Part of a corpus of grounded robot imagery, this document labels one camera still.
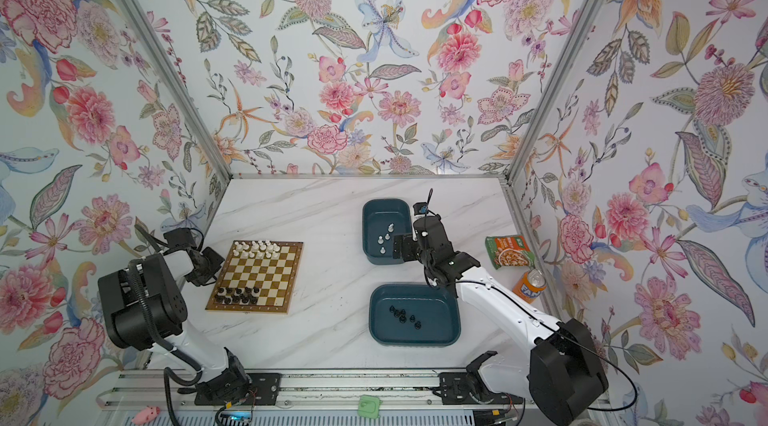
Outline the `wooden chess board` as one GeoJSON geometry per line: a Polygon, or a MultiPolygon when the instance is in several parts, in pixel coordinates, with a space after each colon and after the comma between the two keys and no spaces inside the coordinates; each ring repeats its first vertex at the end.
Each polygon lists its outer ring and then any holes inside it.
{"type": "Polygon", "coordinates": [[[304,244],[302,242],[270,241],[282,246],[282,250],[276,258],[246,259],[232,256],[232,245],[235,241],[231,243],[207,301],[206,309],[208,311],[286,314],[291,304],[304,244]],[[218,287],[256,287],[260,289],[260,299],[257,305],[252,306],[215,304],[214,294],[218,287]]]}

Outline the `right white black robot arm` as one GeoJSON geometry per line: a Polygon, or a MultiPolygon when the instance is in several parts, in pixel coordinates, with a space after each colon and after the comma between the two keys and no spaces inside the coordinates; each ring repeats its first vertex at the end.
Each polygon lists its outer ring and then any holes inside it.
{"type": "Polygon", "coordinates": [[[553,424],[571,424],[609,386],[587,328],[536,309],[455,250],[428,202],[415,203],[413,212],[412,233],[395,238],[394,256],[419,262],[429,286],[482,312],[515,344],[512,354],[487,351],[466,366],[469,396],[480,403],[494,395],[531,400],[553,424]]]}

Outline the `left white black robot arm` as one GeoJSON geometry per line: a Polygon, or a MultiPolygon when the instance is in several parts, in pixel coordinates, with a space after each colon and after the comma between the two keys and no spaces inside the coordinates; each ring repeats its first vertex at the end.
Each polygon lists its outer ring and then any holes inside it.
{"type": "Polygon", "coordinates": [[[254,393],[240,360],[192,323],[182,295],[186,285],[206,286],[224,258],[203,246],[196,228],[167,231],[161,240],[139,227],[151,253],[101,277],[98,296],[107,335],[121,348],[164,353],[176,364],[164,370],[167,383],[193,393],[198,405],[226,406],[254,393]]]}

